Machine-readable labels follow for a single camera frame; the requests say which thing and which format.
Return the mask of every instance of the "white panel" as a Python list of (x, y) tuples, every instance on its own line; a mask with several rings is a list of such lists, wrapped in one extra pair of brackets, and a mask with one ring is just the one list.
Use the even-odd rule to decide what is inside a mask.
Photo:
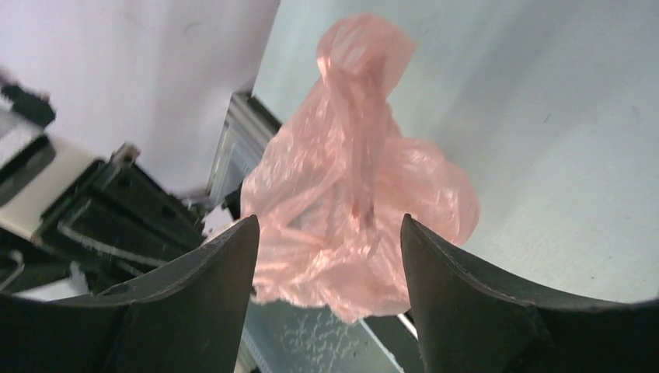
[(483, 213), (467, 250), (582, 295), (657, 294), (659, 2), (284, 0), (255, 88), (276, 116), (353, 12), (419, 41), (390, 101), (471, 176)]
[(2, 227), (28, 241), (41, 226), (41, 215), (96, 158), (63, 138), (49, 138), (56, 152), (53, 161), (7, 204), (0, 206)]
[(85, 294), (85, 292), (80, 291), (77, 285), (71, 279), (67, 278), (38, 288), (25, 290), (14, 295), (35, 301), (51, 302), (60, 299), (73, 298), (83, 294)]
[(256, 74), (277, 0), (0, 0), (0, 64), (52, 95), (51, 130), (125, 141), (167, 189), (205, 185), (232, 92)]

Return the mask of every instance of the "translucent plastic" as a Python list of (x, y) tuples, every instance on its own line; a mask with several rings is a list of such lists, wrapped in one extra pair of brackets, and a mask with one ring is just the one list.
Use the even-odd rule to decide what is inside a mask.
[(386, 102), (414, 49), (370, 15), (320, 40), (321, 79), (242, 186), (242, 216), (261, 226), (256, 302), (328, 305), (345, 322), (405, 312), (403, 215), (457, 245), (476, 227), (466, 174), (432, 144), (401, 137)]

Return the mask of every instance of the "table surface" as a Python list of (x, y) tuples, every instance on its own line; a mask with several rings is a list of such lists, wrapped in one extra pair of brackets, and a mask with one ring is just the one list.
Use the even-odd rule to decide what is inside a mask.
[(327, 308), (250, 303), (242, 340), (263, 373), (402, 371), (363, 321), (345, 324)]
[(465, 249), (580, 295), (657, 295), (659, 2), (284, 0), (254, 89), (280, 120), (355, 12), (419, 42), (390, 103), (469, 174), (482, 215)]

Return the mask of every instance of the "black machine part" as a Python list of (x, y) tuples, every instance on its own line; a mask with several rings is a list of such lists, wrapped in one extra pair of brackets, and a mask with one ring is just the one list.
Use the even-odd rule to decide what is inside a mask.
[(0, 294), (3, 371), (233, 372), (259, 245), (246, 218), (100, 295)]
[(428, 373), (659, 370), (659, 300), (619, 304), (527, 281), (409, 215), (401, 243)]
[[(168, 263), (204, 241), (200, 216), (143, 172), (134, 162), (137, 155), (135, 147), (125, 145), (109, 162), (93, 161), (43, 211), (41, 226), (30, 242), (0, 229), (0, 253), (17, 249), (26, 257), (23, 272), (7, 285), (7, 291), (68, 277), (70, 264), (76, 262), (90, 291), (98, 293)], [(43, 135), (0, 169), (0, 182), (11, 179), (11, 185), (18, 186), (36, 182), (39, 172), (57, 156)], [(35, 167), (34, 159), (45, 163)], [(19, 191), (5, 188), (0, 203)], [(1, 262), (0, 278), (11, 270), (11, 263)]]
[(12, 104), (14, 113), (39, 127), (45, 128), (55, 120), (55, 111), (46, 97), (29, 92), (16, 83), (0, 84), (0, 96)]

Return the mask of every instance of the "white wall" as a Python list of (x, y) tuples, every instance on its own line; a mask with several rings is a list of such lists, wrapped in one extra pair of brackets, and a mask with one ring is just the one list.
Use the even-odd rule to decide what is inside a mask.
[(231, 92), (257, 72), (277, 0), (1, 0), (0, 64), (46, 89), (51, 130), (124, 141), (165, 187), (205, 187)]
[(657, 294), (659, 2), (284, 0), (255, 87), (282, 120), (318, 78), (318, 39), (352, 12), (419, 41), (390, 102), (471, 176), (467, 250), (582, 295)]

